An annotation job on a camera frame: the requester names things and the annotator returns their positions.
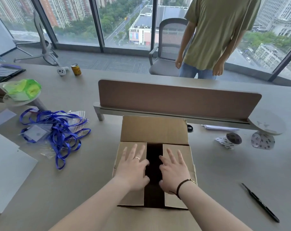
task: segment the floor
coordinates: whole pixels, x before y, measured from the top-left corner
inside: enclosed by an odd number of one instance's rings
[[[39,55],[41,53],[41,50],[38,48],[24,47],[23,49],[32,55]],[[150,63],[147,57],[87,53],[66,50],[55,50],[55,52],[59,56],[59,63],[61,63],[63,66],[70,67],[72,64],[77,63],[81,69],[85,68],[149,74]],[[2,59],[6,62],[13,62],[14,58],[26,58],[28,56],[29,55],[25,54],[24,52],[15,49],[12,52],[9,52],[8,54],[2,56]],[[43,60],[43,58],[22,60],[20,62],[28,64],[48,65]],[[231,71],[224,71],[224,74],[222,76],[219,76],[217,80],[272,84],[267,81],[263,81],[251,76]]]

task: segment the lanyard strap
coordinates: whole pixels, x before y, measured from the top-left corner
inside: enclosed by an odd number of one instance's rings
[[[29,124],[53,124],[51,128],[51,133],[48,135],[47,139],[51,145],[51,147],[54,149],[56,153],[56,166],[57,169],[63,169],[65,166],[65,159],[70,155],[72,151],[78,151],[81,147],[81,140],[83,137],[90,134],[91,129],[89,128],[83,128],[79,131],[76,131],[75,133],[71,132],[69,127],[76,127],[81,126],[87,122],[86,118],[81,118],[80,116],[76,114],[68,114],[64,111],[57,111],[57,112],[51,112],[51,111],[42,111],[38,112],[36,116],[36,120],[32,120],[29,116],[29,122],[23,123],[24,116],[31,111],[36,111],[36,109],[30,108],[27,109],[25,112],[23,112],[20,117],[19,121],[23,125],[29,125]],[[69,125],[67,119],[68,118],[78,118],[79,122],[73,125]],[[27,137],[24,136],[24,132],[28,128],[24,128],[21,130],[21,136],[25,140],[27,140],[30,143],[35,143],[34,140],[29,140]],[[86,134],[78,136],[80,132],[83,133],[83,131],[87,131]],[[62,161],[62,165],[59,166],[59,159]]]

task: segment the packing tape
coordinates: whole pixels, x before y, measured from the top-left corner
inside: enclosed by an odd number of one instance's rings
[[[225,136],[218,137],[215,140],[230,150],[233,150],[235,146],[242,143],[242,138],[235,132],[229,132]]]
[[[271,135],[267,135],[261,131],[257,131],[251,137],[251,145],[254,148],[271,150],[274,148],[275,139]]]

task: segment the man's hand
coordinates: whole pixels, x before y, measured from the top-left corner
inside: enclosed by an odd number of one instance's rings
[[[175,67],[180,69],[182,66],[183,57],[181,55],[178,56],[178,58],[175,60]]]
[[[137,144],[132,147],[128,155],[126,155],[127,147],[124,149],[114,177],[115,180],[127,186],[129,191],[141,190],[150,182],[148,176],[144,176],[145,167],[149,165],[149,161],[147,159],[141,162],[139,161],[143,155],[145,146],[143,145],[141,150],[135,154],[136,148]]]
[[[223,62],[219,59],[213,68],[213,75],[218,75],[218,76],[222,75],[223,70],[224,70],[224,64],[225,64],[225,62]]]
[[[178,150],[179,162],[177,162],[170,149],[167,149],[167,152],[170,160],[162,155],[159,156],[159,159],[163,162],[159,166],[163,175],[163,180],[159,182],[159,186],[166,193],[175,194],[179,184],[186,179],[190,179],[190,174],[180,150]]]

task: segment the chair seat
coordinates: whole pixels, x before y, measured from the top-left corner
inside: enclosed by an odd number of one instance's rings
[[[179,77],[180,70],[174,61],[157,59],[149,69],[150,74]]]

